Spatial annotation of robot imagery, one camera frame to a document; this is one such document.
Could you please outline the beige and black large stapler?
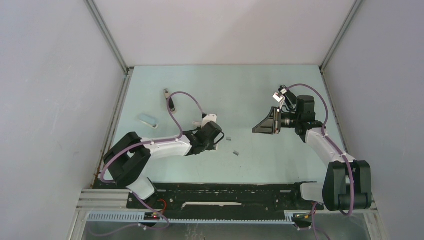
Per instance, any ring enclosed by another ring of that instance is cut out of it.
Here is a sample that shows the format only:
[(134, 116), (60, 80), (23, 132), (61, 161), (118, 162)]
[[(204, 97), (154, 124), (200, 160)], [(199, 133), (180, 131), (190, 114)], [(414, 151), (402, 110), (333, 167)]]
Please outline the beige and black large stapler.
[(168, 110), (169, 110), (172, 114), (175, 114), (175, 113), (176, 113), (176, 107), (175, 107), (174, 101), (173, 101), (173, 99), (172, 99), (172, 97), (171, 97), (171, 92), (170, 92), (167, 88), (165, 88), (165, 89), (163, 90), (163, 93), (164, 93), (164, 97), (165, 97), (165, 99), (166, 99), (166, 103), (167, 103), (167, 108), (168, 108)]

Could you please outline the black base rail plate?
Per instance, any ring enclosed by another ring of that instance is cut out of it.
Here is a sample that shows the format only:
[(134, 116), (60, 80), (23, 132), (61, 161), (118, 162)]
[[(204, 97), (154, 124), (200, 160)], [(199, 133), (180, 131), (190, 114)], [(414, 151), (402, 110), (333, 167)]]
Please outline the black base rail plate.
[(300, 183), (155, 183), (147, 205), (169, 222), (286, 222), (289, 212), (321, 211), (301, 197)]

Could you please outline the white staple box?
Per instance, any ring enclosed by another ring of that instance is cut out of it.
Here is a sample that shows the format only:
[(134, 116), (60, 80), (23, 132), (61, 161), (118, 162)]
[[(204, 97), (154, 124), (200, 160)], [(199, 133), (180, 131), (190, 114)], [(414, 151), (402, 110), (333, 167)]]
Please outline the white staple box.
[(201, 127), (202, 127), (202, 123), (201, 123), (201, 122), (197, 122), (197, 121), (193, 121), (193, 122), (192, 122), (192, 125), (193, 125), (195, 128), (201, 128)]

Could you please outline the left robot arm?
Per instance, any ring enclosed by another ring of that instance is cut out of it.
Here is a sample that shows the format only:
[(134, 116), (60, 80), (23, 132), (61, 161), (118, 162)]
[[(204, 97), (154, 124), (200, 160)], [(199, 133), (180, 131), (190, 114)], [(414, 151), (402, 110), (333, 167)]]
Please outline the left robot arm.
[(215, 150), (224, 136), (214, 121), (171, 138), (142, 139), (136, 132), (129, 132), (104, 155), (100, 180), (130, 190), (145, 208), (153, 208), (158, 194), (152, 181), (143, 176), (147, 163)]

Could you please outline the staple box tray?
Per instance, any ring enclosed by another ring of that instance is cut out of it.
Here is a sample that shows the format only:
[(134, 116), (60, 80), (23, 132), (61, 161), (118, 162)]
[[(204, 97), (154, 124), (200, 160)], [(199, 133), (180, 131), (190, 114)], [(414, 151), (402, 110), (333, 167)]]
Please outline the staple box tray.
[(208, 151), (217, 151), (218, 150), (218, 145), (210, 146), (207, 150)]

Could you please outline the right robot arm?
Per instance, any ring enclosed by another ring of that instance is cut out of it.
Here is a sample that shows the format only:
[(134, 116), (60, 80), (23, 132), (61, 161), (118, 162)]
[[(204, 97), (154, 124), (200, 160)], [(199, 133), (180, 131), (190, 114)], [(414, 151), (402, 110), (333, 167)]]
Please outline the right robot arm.
[(291, 194), (291, 204), (304, 209), (313, 201), (324, 204), (329, 211), (345, 213), (369, 209), (372, 205), (371, 167), (365, 160), (356, 160), (343, 152), (329, 138), (324, 124), (316, 120), (314, 97), (275, 93), (273, 98), (279, 106), (273, 106), (252, 132), (274, 135), (283, 128), (294, 129), (327, 167), (324, 182), (302, 183), (300, 190)]

